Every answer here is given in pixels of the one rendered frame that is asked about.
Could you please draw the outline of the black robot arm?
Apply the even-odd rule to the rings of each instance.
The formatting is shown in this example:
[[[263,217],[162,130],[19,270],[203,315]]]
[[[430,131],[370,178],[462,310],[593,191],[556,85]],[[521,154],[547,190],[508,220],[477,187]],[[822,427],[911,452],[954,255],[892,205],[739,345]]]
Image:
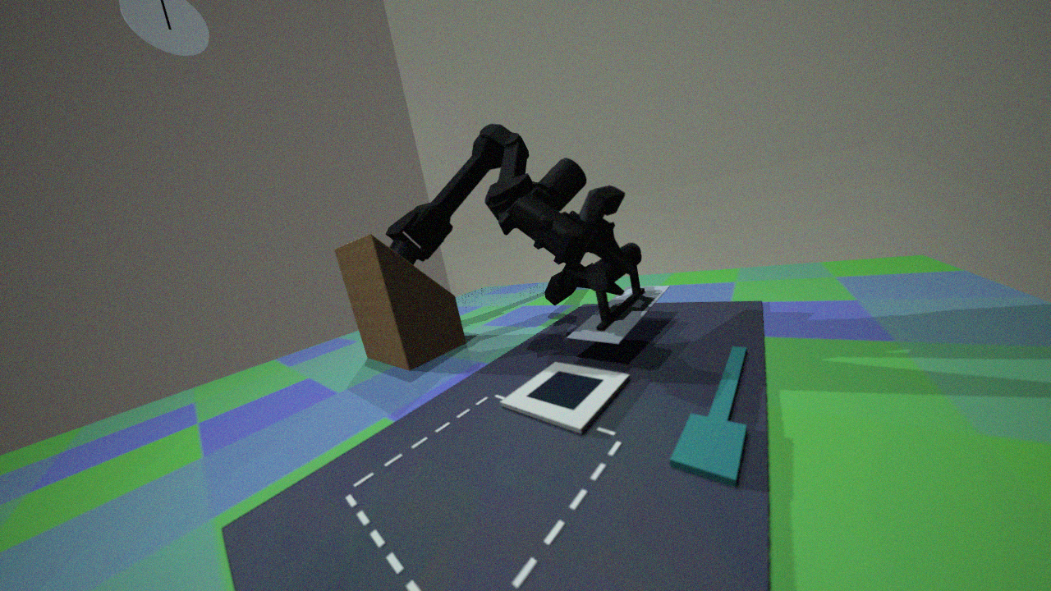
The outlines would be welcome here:
[[[413,265],[417,259],[425,261],[434,254],[452,230],[451,216],[461,207],[485,174],[497,167],[501,167],[498,180],[489,185],[485,204],[497,218],[504,235],[517,227],[532,239],[538,218],[550,208],[561,212],[568,202],[581,192],[586,178],[581,166],[570,158],[562,158],[539,182],[532,182],[526,174],[528,157],[529,150],[520,135],[510,133],[500,124],[485,126],[473,144],[472,156],[444,185],[444,190],[431,203],[416,206],[389,226],[386,235],[393,241],[390,250]]]

